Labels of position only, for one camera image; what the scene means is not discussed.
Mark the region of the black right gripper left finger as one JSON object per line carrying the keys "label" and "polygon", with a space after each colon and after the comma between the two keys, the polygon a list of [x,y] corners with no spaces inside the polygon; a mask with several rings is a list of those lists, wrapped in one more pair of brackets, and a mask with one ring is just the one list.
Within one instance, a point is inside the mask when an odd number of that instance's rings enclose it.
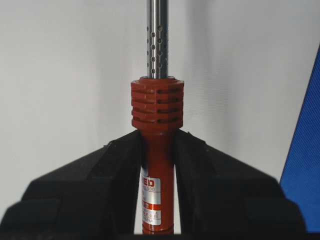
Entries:
{"label": "black right gripper left finger", "polygon": [[0,224],[3,240],[115,240],[132,235],[141,136],[133,131],[33,180]]}

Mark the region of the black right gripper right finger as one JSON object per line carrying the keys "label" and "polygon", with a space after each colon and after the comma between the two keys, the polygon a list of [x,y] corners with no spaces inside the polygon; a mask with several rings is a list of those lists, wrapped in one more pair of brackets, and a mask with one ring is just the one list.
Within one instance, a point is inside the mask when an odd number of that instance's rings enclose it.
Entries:
{"label": "black right gripper right finger", "polygon": [[182,238],[317,240],[277,180],[182,130],[174,139]]}

